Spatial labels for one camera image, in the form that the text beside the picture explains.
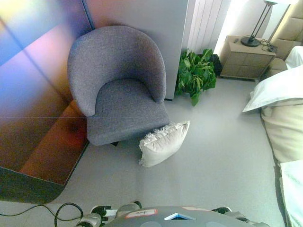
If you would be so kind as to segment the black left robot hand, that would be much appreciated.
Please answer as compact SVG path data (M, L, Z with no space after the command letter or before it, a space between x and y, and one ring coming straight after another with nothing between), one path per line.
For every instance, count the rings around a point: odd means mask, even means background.
M101 222L108 221L108 217L115 216L117 209L111 209L111 206L97 205L92 208L91 213L98 214Z

